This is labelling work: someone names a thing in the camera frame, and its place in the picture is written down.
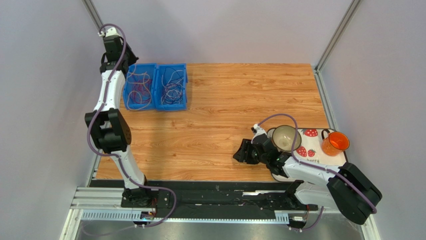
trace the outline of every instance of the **blue container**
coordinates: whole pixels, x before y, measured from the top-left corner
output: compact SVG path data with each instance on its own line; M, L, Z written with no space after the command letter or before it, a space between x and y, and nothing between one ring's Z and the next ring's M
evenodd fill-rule
M187 109L187 65L160 64L154 81L154 103L159 111Z
M154 83L157 63L133 64L129 67L123 88L124 106L127 110L155 109Z

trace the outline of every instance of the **red strawberry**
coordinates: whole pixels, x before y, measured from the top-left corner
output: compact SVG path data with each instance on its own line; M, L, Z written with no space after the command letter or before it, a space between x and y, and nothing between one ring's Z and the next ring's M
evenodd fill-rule
M315 155L315 153L316 153L316 151L314 149L311 149L311 150L307 151L307 155L309 157L313 157Z
M299 147L298 149L296 149L296 152L302 156L302 157L306 157L306 148L304 146Z
M316 137L318 136L318 132L316 129L303 129L302 133L308 137Z

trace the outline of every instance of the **beige bowl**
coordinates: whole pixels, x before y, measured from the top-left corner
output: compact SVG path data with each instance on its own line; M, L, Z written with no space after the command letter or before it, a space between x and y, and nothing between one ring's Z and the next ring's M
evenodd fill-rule
M293 140L295 139L296 129L289 125L281 125L275 129L270 129L267 133L272 138L272 143L278 150L291 152ZM294 149L298 149L302 144L302 136L297 132L296 144Z

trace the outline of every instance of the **wooden tabletop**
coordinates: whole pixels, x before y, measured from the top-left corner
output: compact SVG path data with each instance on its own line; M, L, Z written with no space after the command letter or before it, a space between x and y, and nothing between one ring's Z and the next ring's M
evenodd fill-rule
M264 118L292 115L301 128L328 128L309 64L188 64L188 110L120 111L132 133L131 150L149 180L273 181L264 164L233 159L250 128ZM283 116L265 130L293 125ZM97 179L122 179L109 158Z

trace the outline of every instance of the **white wall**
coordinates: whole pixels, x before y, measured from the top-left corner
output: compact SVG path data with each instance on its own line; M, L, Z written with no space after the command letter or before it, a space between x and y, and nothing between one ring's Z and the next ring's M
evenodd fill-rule
M322 72L349 160L381 190L381 238L425 239L426 1L364 0Z
M0 239L58 239L86 181L96 31L80 0L0 3Z
M93 0L140 62L318 63L351 0Z

